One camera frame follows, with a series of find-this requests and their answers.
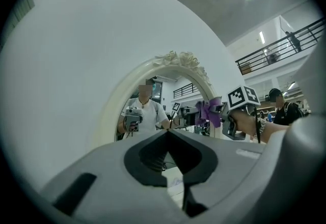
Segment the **black balcony railing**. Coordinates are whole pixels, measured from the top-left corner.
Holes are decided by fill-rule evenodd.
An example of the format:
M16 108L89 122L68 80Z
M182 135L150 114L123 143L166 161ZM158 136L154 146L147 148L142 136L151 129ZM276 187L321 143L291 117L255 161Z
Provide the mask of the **black balcony railing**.
M326 29L323 17L296 32L289 32L281 39L250 53L238 60L236 65L242 75L258 71L277 62L292 57L300 52L313 49Z

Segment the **oval ornate mirror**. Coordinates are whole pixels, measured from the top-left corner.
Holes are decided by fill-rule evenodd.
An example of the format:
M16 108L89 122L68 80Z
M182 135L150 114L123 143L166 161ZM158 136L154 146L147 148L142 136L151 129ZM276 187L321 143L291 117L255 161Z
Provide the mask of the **oval ornate mirror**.
M216 96L207 72L193 53L170 51L164 55L157 55L134 68L113 90L102 108L94 130L93 149L115 141L116 127L121 111L139 83L147 77L167 71L178 72L192 81L205 100Z

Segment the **purple cloth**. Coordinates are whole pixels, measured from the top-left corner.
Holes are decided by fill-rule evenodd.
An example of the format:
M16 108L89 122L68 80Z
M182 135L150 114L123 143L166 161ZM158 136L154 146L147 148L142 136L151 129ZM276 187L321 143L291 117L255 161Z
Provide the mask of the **purple cloth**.
M198 101L195 105L198 114L195 116L195 124L203 125L207 120L213 124L214 128L221 126L221 114L211 113L210 106L222 104L221 97L215 97L209 101Z

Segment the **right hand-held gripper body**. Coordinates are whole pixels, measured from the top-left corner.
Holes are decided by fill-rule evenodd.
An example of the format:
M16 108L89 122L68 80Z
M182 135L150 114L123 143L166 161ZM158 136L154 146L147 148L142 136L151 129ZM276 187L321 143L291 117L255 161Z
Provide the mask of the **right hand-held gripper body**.
M230 139L246 139L246 134L238 131L236 123L230 116L232 110L246 111L253 114L257 121L257 107L260 105L256 91L248 86L239 86L227 94L227 102L223 102L221 120L222 133Z

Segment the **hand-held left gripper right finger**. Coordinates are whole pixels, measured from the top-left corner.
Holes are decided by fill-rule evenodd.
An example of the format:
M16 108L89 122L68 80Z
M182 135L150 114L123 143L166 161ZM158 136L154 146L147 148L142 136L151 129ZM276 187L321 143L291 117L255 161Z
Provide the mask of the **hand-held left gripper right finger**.
M168 132L168 152L183 174L182 209L168 224L256 224L258 193L250 174L263 152L261 145Z

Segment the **person's right hand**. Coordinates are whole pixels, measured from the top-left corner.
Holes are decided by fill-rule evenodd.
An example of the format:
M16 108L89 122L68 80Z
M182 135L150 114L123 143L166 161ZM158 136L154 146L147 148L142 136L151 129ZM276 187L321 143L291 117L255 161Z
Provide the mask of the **person's right hand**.
M256 133L256 120L255 117L248 115L247 112L242 110L232 110L230 117L234 120L238 131L244 132L248 135L255 135Z

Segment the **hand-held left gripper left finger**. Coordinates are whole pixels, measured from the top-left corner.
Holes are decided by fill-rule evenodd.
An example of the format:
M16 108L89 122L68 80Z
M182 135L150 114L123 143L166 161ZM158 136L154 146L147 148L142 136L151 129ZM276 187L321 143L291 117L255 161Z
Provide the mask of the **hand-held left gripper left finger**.
M183 212L162 175L181 130L161 130L100 146L54 176L42 189L70 221L80 224L182 224Z

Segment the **person's right forearm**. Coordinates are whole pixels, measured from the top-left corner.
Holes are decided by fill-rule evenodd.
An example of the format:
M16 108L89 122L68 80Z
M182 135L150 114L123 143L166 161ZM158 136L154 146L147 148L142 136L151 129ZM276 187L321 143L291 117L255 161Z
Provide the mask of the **person's right forearm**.
M260 134L258 123L259 123L259 119L256 123L256 133L255 135L252 136L252 138L256 138L258 142L263 142L266 144L268 143L272 134L274 134L277 131L287 130L290 127L290 126L278 125L267 121L264 132Z

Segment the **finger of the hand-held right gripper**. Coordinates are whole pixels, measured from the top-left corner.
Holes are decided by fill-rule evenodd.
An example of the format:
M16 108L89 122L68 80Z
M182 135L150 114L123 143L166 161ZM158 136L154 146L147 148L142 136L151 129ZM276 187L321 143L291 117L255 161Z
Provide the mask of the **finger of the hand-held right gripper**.
M227 113L227 102L222 102L220 105L212 105L209 108L211 113L215 114L226 114Z

